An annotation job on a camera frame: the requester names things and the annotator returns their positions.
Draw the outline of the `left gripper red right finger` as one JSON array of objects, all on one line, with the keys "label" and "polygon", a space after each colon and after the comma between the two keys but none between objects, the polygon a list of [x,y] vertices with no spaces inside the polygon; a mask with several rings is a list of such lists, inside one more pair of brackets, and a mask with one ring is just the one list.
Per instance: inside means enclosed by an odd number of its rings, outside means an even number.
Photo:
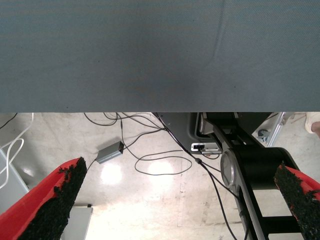
[{"label": "left gripper red right finger", "polygon": [[274,182],[306,240],[320,238],[320,183],[305,173],[280,164]]}]

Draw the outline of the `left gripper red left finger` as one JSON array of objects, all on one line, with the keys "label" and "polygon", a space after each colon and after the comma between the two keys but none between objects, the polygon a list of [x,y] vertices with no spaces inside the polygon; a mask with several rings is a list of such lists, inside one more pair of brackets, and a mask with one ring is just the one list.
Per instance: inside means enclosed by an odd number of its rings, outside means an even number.
[{"label": "left gripper red left finger", "polygon": [[83,157],[64,162],[0,216],[2,240],[58,240],[87,174]]}]

